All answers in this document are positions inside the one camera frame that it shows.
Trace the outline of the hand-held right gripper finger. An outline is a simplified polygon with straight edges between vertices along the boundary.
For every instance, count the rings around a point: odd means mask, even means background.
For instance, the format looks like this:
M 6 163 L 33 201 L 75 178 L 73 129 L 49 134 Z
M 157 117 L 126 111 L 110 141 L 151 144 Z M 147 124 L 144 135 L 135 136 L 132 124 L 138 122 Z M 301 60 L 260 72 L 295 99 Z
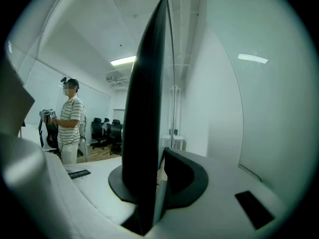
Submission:
M 55 155 L 18 137 L 34 103 L 0 60 L 0 234 L 3 237 L 131 237 L 79 191 Z

